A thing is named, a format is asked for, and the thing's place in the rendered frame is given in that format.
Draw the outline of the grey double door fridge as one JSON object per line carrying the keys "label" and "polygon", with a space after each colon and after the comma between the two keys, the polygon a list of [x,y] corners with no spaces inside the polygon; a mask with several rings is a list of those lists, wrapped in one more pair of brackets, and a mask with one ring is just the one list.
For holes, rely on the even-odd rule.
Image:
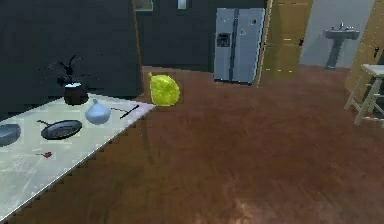
{"label": "grey double door fridge", "polygon": [[218,8],[214,79],[252,85],[264,26],[264,8]]}

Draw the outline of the grey pedestal sink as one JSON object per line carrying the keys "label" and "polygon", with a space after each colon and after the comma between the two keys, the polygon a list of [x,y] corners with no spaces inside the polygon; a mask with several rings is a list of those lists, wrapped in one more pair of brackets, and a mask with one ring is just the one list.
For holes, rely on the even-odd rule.
{"label": "grey pedestal sink", "polygon": [[335,70],[343,42],[345,40],[357,40],[360,32],[351,26],[345,26],[341,22],[338,28],[331,27],[328,30],[324,30],[323,35],[326,39],[332,41],[331,51],[325,68],[327,70]]}

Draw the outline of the grey bowl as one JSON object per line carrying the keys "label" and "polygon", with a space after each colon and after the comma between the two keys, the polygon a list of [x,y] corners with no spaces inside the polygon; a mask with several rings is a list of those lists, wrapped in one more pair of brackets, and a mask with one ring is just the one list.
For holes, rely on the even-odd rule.
{"label": "grey bowl", "polygon": [[18,124],[0,125],[0,147],[14,143],[20,135],[21,128]]}

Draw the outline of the black thin utensil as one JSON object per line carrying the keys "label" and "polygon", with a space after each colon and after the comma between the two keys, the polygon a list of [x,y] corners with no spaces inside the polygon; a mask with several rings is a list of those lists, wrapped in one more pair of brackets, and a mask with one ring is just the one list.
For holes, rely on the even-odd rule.
{"label": "black thin utensil", "polygon": [[134,110],[138,109],[139,108],[139,105],[135,105],[133,108],[131,108],[130,110],[124,110],[124,109],[119,109],[119,108],[111,108],[111,110],[115,110],[115,111],[119,111],[119,112],[123,112],[124,114],[121,115],[119,118],[120,119],[123,119],[125,118],[126,116],[128,116],[131,112],[133,112]]}

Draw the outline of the pale wooden stool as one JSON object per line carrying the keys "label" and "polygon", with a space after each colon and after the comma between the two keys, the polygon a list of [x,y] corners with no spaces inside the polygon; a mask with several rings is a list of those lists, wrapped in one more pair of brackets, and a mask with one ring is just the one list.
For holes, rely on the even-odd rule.
{"label": "pale wooden stool", "polygon": [[[384,109],[382,109],[377,103],[378,98],[384,98],[384,95],[379,93],[382,81],[384,80],[384,65],[372,65],[372,64],[363,64],[361,69],[367,73],[367,75],[374,79],[374,82],[370,84],[369,82],[364,83],[363,77],[360,77],[357,81],[357,84],[353,88],[344,109],[348,110],[351,106],[354,106],[358,111],[354,124],[360,125],[362,120],[381,122],[381,127],[384,128]],[[363,86],[369,87],[367,96],[359,104],[356,101],[357,91]],[[383,118],[370,117],[366,116],[366,113],[372,113],[374,109],[377,109]]]}

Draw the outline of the wooden room door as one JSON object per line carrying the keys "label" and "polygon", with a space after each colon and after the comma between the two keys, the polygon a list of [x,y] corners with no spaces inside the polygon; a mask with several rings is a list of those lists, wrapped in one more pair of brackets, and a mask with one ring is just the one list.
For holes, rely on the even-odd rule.
{"label": "wooden room door", "polygon": [[314,0],[266,0],[257,85],[268,78],[293,79]]}
{"label": "wooden room door", "polygon": [[[379,47],[376,58],[374,49]],[[352,92],[360,77],[363,82],[370,82],[370,77],[362,71],[362,64],[377,64],[384,50],[384,0],[375,0],[369,20],[362,34],[359,47],[356,51],[352,67],[345,80],[345,88]],[[357,91],[356,99],[361,101],[367,87],[363,86]]]}

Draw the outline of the black frying pan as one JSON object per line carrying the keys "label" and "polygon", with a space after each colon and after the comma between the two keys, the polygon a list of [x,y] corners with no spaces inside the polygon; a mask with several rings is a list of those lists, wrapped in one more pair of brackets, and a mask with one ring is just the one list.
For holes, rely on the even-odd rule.
{"label": "black frying pan", "polygon": [[82,129],[82,123],[79,120],[61,120],[52,124],[39,120],[39,123],[45,124],[41,130],[41,136],[46,140],[63,140]]}

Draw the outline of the white dining table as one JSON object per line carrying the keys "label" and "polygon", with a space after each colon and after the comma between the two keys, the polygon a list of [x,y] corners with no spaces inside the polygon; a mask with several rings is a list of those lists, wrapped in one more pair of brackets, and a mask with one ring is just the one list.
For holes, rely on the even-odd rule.
{"label": "white dining table", "polygon": [[[139,108],[123,119],[119,118],[123,112],[111,110],[106,123],[94,125],[85,117],[94,99],[110,109],[130,110],[135,105]],[[16,142],[0,147],[0,224],[154,108],[150,103],[91,94],[83,105],[70,106],[59,98],[3,120],[2,124],[18,124],[21,135]],[[45,124],[39,120],[79,120],[82,129],[67,139],[46,140],[41,137]],[[36,155],[45,152],[52,152],[52,156]]]}

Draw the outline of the pale blue vase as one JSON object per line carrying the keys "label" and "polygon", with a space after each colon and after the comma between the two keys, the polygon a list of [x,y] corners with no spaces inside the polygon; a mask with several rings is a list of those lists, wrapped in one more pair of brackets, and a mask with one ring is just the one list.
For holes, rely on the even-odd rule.
{"label": "pale blue vase", "polygon": [[93,100],[93,105],[85,112],[86,119],[94,124],[100,125],[106,123],[111,116],[111,109],[96,99]]}

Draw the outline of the dark potted house plant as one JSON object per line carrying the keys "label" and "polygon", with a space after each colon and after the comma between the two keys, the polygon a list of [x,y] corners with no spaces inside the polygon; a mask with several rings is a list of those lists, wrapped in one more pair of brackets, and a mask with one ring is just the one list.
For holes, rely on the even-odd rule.
{"label": "dark potted house plant", "polygon": [[56,82],[64,88],[64,101],[71,106],[85,104],[89,99],[85,85],[81,83],[81,78],[85,77],[85,74],[76,76],[73,68],[79,60],[81,57],[73,55],[67,64],[62,61],[55,61],[48,66],[52,71],[60,68],[61,75],[56,79]]}

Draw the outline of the framed wall picture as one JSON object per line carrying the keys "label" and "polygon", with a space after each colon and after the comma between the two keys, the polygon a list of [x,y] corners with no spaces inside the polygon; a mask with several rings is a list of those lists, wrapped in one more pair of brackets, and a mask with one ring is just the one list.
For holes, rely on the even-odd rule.
{"label": "framed wall picture", "polygon": [[136,11],[152,11],[153,1],[152,0],[134,0]]}

